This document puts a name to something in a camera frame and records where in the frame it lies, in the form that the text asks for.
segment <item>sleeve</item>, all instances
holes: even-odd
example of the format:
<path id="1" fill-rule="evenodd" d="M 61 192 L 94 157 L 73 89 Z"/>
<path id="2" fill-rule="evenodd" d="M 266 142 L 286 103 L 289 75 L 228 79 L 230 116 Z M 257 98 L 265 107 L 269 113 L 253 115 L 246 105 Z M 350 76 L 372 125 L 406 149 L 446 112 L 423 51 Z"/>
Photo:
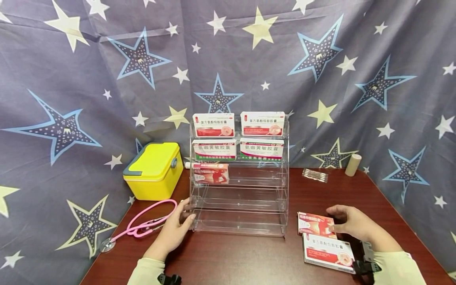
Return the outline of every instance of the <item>sleeve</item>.
<path id="1" fill-rule="evenodd" d="M 382 269 L 373 275 L 375 285 L 426 285 L 418 265 L 405 251 L 374 252 L 374 261 Z"/>
<path id="2" fill-rule="evenodd" d="M 160 285 L 157 277 L 165 270 L 165 264 L 150 258 L 138 260 L 127 285 Z"/>

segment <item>brown tabletop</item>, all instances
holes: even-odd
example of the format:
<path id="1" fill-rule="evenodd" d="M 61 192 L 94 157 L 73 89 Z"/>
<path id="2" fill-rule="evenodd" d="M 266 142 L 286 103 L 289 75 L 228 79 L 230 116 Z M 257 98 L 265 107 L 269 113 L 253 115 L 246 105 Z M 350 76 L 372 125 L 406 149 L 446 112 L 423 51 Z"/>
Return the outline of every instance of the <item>brown tabletop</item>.
<path id="1" fill-rule="evenodd" d="M 354 177 L 348 177 L 343 169 L 319 171 L 329 173 L 328 183 L 302 177 L 302 169 L 290 170 L 290 213 L 285 239 L 188 233 L 181 247 L 168 256 L 166 273 L 179 274 L 183 285 L 360 284 L 354 275 L 305 264 L 302 239 L 297 234 L 297 211 L 325 215 L 327 207 L 345 204 L 359 208 L 390 232 L 416 260 L 427 284 L 454 285 L 366 174 L 358 171 Z M 172 199 L 180 201 L 188 196 L 189 172 L 184 170 Z M 134 202 L 113 235 L 124 231 L 134 216 L 153 203 Z M 139 218 L 138 224 L 171 210 L 172 205 L 160 205 Z M 81 285 L 125 285 L 157 234 L 118 239 L 113 250 L 98 256 Z"/>

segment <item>red and white medicine box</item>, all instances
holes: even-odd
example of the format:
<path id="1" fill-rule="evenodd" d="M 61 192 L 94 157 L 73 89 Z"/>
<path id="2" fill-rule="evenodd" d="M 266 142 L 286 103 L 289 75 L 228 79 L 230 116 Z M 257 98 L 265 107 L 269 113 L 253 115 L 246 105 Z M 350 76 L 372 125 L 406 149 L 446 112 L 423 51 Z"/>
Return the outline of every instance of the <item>red and white medicine box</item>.
<path id="1" fill-rule="evenodd" d="M 333 225 L 333 218 L 298 212 L 299 234 L 311 233 L 327 238 L 337 239 L 337 235 L 329 230 L 329 227 Z"/>
<path id="2" fill-rule="evenodd" d="M 234 113 L 194 114 L 195 136 L 234 137 Z"/>
<path id="3" fill-rule="evenodd" d="M 242 135 L 282 136 L 284 112 L 242 112 Z"/>
<path id="4" fill-rule="evenodd" d="M 193 177 L 200 184 L 228 184 L 228 164 L 226 163 L 195 163 Z"/>
<path id="5" fill-rule="evenodd" d="M 304 262 L 356 274 L 353 269 L 355 258 L 350 243 L 310 233 L 302 235 L 302 243 Z"/>

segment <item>beige tape roll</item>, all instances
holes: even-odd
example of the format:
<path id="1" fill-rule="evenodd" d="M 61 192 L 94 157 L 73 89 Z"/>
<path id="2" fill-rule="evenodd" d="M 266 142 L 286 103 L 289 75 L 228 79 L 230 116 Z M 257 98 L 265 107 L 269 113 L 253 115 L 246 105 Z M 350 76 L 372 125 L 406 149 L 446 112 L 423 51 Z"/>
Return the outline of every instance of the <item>beige tape roll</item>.
<path id="1" fill-rule="evenodd" d="M 350 161 L 348 162 L 348 166 L 345 170 L 345 175 L 352 177 L 356 173 L 356 169 L 358 169 L 359 163 L 361 162 L 362 157 L 357 154 L 352 154 L 350 157 Z"/>

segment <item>acrylic display rack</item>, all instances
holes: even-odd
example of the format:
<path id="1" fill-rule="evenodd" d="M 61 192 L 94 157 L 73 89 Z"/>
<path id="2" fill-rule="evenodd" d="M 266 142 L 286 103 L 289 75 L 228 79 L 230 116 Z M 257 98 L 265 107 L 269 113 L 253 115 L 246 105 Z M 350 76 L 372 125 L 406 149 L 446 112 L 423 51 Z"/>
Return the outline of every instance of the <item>acrylic display rack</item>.
<path id="1" fill-rule="evenodd" d="M 284 141 L 281 161 L 260 162 L 240 159 L 240 117 L 235 117 L 236 161 L 228 163 L 228 184 L 199 184 L 194 180 L 194 163 L 197 161 L 193 140 L 195 126 L 190 127 L 190 200 L 196 214 L 193 231 L 212 231 L 280 236 L 285 235 L 288 223 L 289 187 L 289 122 L 285 119 L 283 135 L 267 137 Z M 245 136 L 265 139 L 265 137 Z"/>

